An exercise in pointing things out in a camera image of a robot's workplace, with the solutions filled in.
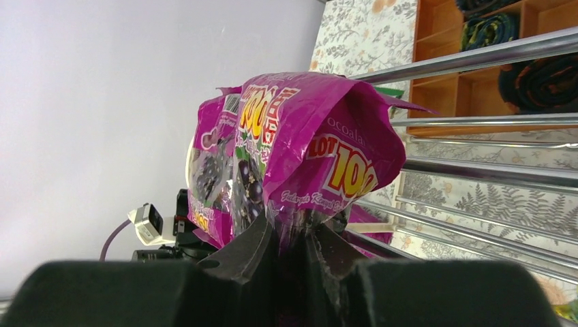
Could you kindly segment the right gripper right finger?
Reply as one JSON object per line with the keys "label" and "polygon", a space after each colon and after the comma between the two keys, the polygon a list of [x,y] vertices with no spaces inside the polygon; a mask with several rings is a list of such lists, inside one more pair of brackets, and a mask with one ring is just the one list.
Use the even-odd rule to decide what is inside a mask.
{"label": "right gripper right finger", "polygon": [[311,326],[559,326],[518,264],[369,259],[327,227],[305,237]]}

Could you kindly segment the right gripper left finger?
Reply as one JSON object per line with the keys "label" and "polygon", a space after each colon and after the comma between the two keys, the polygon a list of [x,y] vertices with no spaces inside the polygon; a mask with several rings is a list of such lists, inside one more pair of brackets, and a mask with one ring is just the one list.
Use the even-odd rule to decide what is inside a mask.
{"label": "right gripper left finger", "polygon": [[2,326],[272,326],[275,235],[257,218],[194,263],[48,262],[22,284]]}

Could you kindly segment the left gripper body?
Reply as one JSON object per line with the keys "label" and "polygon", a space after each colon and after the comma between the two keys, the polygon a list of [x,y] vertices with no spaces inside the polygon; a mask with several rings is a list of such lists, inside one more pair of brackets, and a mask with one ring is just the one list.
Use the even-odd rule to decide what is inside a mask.
{"label": "left gripper body", "polygon": [[173,234],[174,244],[147,246],[147,249],[135,250],[133,261],[147,262],[151,260],[191,260],[199,262],[215,253],[217,248],[209,242],[209,237],[194,225],[188,218],[188,192],[180,189],[177,194]]}

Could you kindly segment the purple candy bag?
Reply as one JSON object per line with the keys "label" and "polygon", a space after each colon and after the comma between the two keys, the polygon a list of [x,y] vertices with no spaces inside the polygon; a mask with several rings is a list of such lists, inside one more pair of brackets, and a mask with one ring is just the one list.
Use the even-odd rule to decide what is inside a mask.
{"label": "purple candy bag", "polygon": [[281,105],[262,187],[267,217],[288,240],[395,180],[406,151],[389,111],[419,106],[342,76],[308,72],[281,79],[296,94]]}
{"label": "purple candy bag", "polygon": [[236,236],[264,211],[263,178],[279,129],[279,111],[299,92],[296,88],[251,84],[241,94],[232,164]]}
{"label": "purple candy bag", "polygon": [[187,218],[194,234],[221,249],[233,238],[231,217],[232,150],[241,87],[222,87],[221,95],[203,102],[185,165]]}

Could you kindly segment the green candy bag on table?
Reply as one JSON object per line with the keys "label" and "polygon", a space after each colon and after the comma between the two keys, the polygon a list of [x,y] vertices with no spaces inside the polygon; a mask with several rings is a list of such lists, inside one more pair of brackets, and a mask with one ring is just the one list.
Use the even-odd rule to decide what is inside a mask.
{"label": "green candy bag on table", "polygon": [[374,89],[383,97],[401,99],[404,96],[404,91],[399,89],[390,89],[386,87],[374,87]]}

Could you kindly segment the green yellow bag on shelf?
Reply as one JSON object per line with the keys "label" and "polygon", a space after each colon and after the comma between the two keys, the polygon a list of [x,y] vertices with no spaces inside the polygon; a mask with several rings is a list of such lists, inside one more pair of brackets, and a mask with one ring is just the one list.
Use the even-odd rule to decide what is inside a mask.
{"label": "green yellow bag on shelf", "polygon": [[574,299],[566,304],[554,305],[553,310],[559,317],[577,323],[577,303],[578,300]]}

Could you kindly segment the white metal shelf rack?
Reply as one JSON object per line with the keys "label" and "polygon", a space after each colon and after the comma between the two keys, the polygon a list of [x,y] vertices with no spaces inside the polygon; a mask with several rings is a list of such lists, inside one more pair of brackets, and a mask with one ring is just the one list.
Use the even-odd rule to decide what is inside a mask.
{"label": "white metal shelf rack", "polygon": [[574,27],[351,78],[263,74],[200,111],[191,220],[218,246],[264,214],[368,254],[511,260],[577,283]]}

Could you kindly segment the orange wooden divider tray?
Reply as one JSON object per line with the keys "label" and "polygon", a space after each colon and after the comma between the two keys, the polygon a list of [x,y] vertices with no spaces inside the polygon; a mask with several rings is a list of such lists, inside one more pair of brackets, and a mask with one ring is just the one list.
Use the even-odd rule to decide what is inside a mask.
{"label": "orange wooden divider tray", "polygon": [[[577,2],[518,1],[476,18],[518,14],[519,38],[577,26]],[[437,59],[460,51],[465,18],[455,1],[419,1],[413,60]],[[410,101],[442,117],[511,115],[498,90],[498,66],[419,78],[410,83]]]}

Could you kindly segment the rolled dark orange sock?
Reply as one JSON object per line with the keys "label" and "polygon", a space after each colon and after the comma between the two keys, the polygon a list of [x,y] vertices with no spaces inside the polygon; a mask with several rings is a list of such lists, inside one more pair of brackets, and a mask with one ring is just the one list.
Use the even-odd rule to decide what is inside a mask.
{"label": "rolled dark orange sock", "polygon": [[516,114],[577,111],[577,54],[500,66],[498,90]]}

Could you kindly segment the rolled green yellow sock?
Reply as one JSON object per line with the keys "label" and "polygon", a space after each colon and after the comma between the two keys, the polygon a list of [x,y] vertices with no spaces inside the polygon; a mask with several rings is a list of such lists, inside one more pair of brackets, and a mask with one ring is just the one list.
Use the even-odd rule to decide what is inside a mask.
{"label": "rolled green yellow sock", "polygon": [[518,14],[499,13],[467,21],[462,30],[460,51],[465,52],[517,40]]}

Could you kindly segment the rolled dark sock back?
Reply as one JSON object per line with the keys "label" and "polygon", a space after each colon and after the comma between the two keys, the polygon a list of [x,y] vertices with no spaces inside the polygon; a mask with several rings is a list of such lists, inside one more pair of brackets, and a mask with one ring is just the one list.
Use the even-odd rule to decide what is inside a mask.
{"label": "rolled dark sock back", "polygon": [[519,0],[455,0],[455,5],[465,18],[476,18],[518,1]]}

